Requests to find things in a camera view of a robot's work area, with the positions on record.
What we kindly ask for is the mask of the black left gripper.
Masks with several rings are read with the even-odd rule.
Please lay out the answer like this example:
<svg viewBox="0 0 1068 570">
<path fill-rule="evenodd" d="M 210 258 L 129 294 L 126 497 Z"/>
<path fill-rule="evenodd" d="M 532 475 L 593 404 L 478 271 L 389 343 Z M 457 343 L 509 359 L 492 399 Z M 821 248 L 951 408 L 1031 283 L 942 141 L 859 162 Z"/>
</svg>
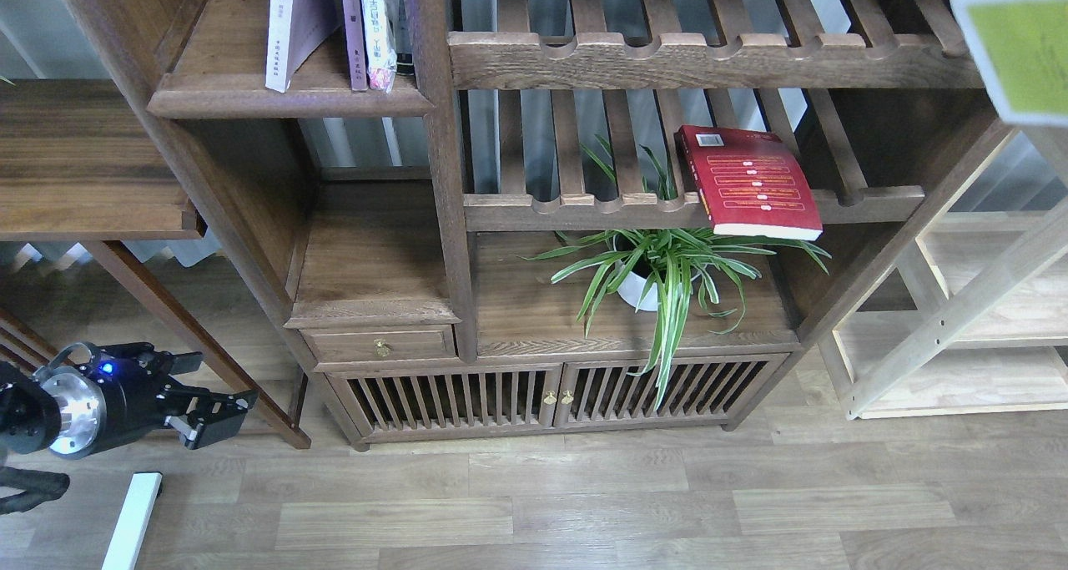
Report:
<svg viewBox="0 0 1068 570">
<path fill-rule="evenodd" d="M 182 387 L 172 376 L 195 373 L 201 352 L 157 351 L 148 342 L 100 348 L 103 361 L 87 366 L 38 369 L 38 384 L 53 396 L 61 429 L 50 452 L 80 459 L 134 443 L 150 431 L 171 426 L 184 447 L 210 446 L 237 436 L 245 414 L 255 406 L 255 389 L 218 394 L 206 387 Z"/>
</svg>

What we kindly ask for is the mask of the white robot base bar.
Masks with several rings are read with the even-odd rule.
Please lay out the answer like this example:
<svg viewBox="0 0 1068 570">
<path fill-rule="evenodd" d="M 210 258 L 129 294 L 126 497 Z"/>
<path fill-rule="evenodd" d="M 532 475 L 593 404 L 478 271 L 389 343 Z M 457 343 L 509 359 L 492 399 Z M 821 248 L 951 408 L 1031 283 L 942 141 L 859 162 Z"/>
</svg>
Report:
<svg viewBox="0 0 1068 570">
<path fill-rule="evenodd" d="M 144 544 L 155 503 L 163 485 L 161 472 L 135 472 L 117 514 L 103 569 L 134 569 Z"/>
</svg>

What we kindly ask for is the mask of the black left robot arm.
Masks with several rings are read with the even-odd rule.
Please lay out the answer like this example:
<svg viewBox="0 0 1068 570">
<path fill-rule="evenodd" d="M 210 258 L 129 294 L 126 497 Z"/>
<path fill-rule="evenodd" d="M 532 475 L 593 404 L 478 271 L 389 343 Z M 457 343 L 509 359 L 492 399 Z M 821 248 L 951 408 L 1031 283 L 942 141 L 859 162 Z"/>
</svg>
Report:
<svg viewBox="0 0 1068 570">
<path fill-rule="evenodd" d="M 254 389 L 218 394 L 179 383 L 199 368 L 199 352 L 157 351 L 148 342 L 85 349 L 83 364 L 69 365 L 65 348 L 31 376 L 3 362 L 3 452 L 80 459 L 168 426 L 194 452 L 236 436 L 257 399 Z"/>
</svg>

